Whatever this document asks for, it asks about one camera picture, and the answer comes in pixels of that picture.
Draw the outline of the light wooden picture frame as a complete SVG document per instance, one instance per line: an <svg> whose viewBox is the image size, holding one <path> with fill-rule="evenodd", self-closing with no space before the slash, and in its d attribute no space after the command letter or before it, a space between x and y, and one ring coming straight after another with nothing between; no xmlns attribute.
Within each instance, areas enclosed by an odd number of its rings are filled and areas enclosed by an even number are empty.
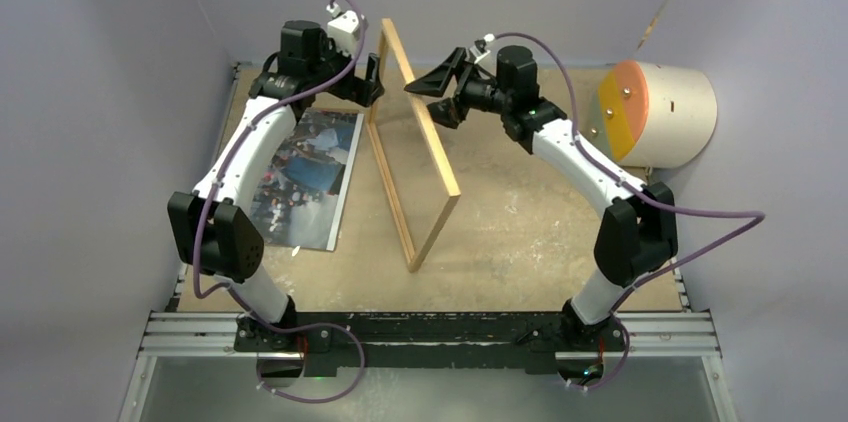
<svg viewBox="0 0 848 422"><path fill-rule="evenodd" d="M380 58L377 64L377 74L379 76L382 76L385 72L386 61L392 59L396 62L403 82L409 83L414 79L414 71L402 37L398 32L395 22L389 17L382 18L379 23L377 55ZM405 98L408 100L417 132L421 136L424 147L426 148L428 160L433 165L437 175L437 186L445 196L444 203L440 206L433 222L430 224L426 236L419 245L413 239L408 217L404 212L400 198L398 184L395 180L390 161L386 154L385 144L380 134L380 105L378 103L366 111L365 129L367 140L370 143L376 162L381 192L388 204L392 226L400 244L405 270L410 274L415 274L421 270L439 237L442 235L447 222L450 220L458 202L461 200L462 191L455 171L449 161L443 141L435 127L435 122L427 113L422 98L417 95L406 95Z"/></svg>

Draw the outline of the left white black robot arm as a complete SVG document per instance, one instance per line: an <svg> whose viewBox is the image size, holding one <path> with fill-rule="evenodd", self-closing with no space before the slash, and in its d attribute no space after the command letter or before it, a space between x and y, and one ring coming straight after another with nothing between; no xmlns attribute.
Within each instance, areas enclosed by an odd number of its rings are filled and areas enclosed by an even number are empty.
<svg viewBox="0 0 848 422"><path fill-rule="evenodd" d="M201 276L213 277L213 290L227 290L260 324L260 339L275 351L292 347L300 326L295 302L262 265L265 240L250 218L254 195L266 175L279 175L308 195L343 186L345 159L358 137L353 130L321 128L305 136L305 154L292 148L279 156L279 164L272 159L317 95L370 107L383 94L377 55L369 56L365 77L355 74L366 27L364 17L352 11L326 25L286 22L278 50L250 85L223 153L191 191L176 191L167 203L179 257L193 270L196 297L211 293L201 288Z"/></svg>

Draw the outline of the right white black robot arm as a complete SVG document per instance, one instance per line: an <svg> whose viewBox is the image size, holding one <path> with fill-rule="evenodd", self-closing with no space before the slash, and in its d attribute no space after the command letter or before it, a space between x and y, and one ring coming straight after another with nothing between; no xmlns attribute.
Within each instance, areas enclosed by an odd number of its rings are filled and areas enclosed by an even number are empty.
<svg viewBox="0 0 848 422"><path fill-rule="evenodd" d="M498 115L511 140L565 175L596 210L596 268L562 309L561 334L569 346L584 349L596 341L626 290L676 256L676 217L661 208L673 204L671 189L645 184L582 141L567 113L541 95L528 48L499 49L494 72L457 48L404 89L431 98L431 119L447 128L457 128L472 110Z"/></svg>

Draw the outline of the printed photo with white border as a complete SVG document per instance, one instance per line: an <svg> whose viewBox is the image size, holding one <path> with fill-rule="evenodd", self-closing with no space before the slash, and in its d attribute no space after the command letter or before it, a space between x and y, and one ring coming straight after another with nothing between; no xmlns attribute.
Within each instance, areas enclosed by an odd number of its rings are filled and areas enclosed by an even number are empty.
<svg viewBox="0 0 848 422"><path fill-rule="evenodd" d="M335 249L361 126L360 112L304 113L254 192L250 218L266 244Z"/></svg>

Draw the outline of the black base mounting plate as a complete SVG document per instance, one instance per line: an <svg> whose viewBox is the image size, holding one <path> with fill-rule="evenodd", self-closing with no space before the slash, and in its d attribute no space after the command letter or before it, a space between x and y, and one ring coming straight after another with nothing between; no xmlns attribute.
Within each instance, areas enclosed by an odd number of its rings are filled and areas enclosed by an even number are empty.
<svg viewBox="0 0 848 422"><path fill-rule="evenodd" d="M303 357L309 377L340 368L516 369L581 378L602 373L626 346L621 323L580 329L542 312L301 312L302 331L280 334L247 316L233 348L258 356Z"/></svg>

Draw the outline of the aluminium rail frame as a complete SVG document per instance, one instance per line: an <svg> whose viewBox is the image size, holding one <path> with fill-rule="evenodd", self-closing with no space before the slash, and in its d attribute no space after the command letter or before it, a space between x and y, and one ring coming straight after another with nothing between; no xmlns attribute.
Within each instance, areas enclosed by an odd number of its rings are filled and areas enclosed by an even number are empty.
<svg viewBox="0 0 848 422"><path fill-rule="evenodd" d="M734 421L712 317L624 312L625 348L581 378L516 369L340 368L234 350L235 312L154 312L123 421Z"/></svg>

